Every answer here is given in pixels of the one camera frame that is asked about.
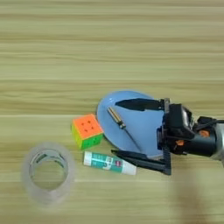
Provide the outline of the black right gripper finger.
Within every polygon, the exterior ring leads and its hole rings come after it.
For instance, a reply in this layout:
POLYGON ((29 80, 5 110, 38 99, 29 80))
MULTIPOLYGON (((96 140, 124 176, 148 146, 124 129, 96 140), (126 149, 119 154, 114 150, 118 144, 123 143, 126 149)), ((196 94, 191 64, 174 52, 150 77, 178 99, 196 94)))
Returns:
POLYGON ((125 109, 137 110, 137 111, 164 109, 163 100, 152 100, 143 98, 122 100, 118 101, 115 105, 125 109))

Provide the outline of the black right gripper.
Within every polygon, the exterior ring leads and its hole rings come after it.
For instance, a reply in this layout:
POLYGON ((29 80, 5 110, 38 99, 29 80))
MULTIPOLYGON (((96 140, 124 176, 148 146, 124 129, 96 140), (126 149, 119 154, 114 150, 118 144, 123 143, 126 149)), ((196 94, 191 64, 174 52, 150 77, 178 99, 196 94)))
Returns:
POLYGON ((161 162, 147 158, 142 153, 126 150, 111 152, 133 164, 148 170, 172 174, 171 154, 193 154, 210 158, 216 151, 217 136, 214 125, 196 123, 192 112, 182 104, 164 101, 162 125, 157 129, 157 147, 163 152, 161 162))

